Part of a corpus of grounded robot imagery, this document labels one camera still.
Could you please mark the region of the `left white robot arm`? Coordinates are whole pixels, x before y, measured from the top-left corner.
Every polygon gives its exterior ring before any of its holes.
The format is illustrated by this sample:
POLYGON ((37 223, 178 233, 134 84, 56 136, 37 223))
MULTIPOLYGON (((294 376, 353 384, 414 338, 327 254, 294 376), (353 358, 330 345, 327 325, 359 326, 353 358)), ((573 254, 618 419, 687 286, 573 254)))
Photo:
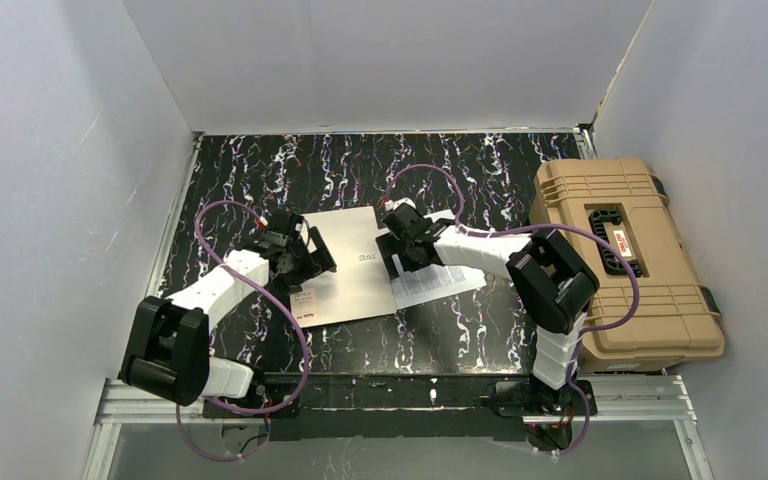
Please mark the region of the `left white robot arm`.
POLYGON ((281 300, 304 282, 337 270, 319 229, 302 215, 279 211, 196 283, 137 306, 119 378, 188 406, 199 398, 242 399, 255 385, 254 367, 215 357, 210 334, 247 297, 281 300))

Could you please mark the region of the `printed white paper sheet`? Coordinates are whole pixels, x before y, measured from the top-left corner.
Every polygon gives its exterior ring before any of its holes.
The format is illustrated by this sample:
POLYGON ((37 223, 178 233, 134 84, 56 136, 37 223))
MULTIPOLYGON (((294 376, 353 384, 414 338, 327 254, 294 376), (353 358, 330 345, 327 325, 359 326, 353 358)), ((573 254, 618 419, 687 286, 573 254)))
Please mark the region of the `printed white paper sheet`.
POLYGON ((406 277, 391 281, 391 290, 398 310, 481 289, 486 285, 485 274, 464 266, 429 265, 406 277))

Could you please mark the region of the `beige file folder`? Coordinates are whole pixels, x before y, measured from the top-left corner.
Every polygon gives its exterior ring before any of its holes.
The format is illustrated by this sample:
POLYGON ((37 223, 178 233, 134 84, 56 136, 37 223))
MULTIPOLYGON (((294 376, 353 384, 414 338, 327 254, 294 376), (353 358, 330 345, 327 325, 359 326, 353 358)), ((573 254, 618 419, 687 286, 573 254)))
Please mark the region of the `beige file folder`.
POLYGON ((307 329, 393 314, 396 302, 376 244, 374 208, 310 213, 305 219, 319 229, 336 270, 306 281, 290 296, 299 325, 307 329))

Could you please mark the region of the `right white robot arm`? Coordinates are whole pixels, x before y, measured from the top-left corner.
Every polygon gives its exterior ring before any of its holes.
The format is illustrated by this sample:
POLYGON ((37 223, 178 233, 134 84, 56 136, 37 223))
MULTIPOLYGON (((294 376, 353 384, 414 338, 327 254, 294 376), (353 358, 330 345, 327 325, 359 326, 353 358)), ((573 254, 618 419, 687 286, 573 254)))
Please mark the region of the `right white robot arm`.
POLYGON ((508 235, 468 232, 452 219, 422 215, 410 200, 386 202, 383 223, 386 231, 376 243, 390 274, 439 265, 509 280, 535 324, 529 394, 546 409, 568 400, 583 321, 599 281, 565 238, 567 227, 532 225, 508 235))

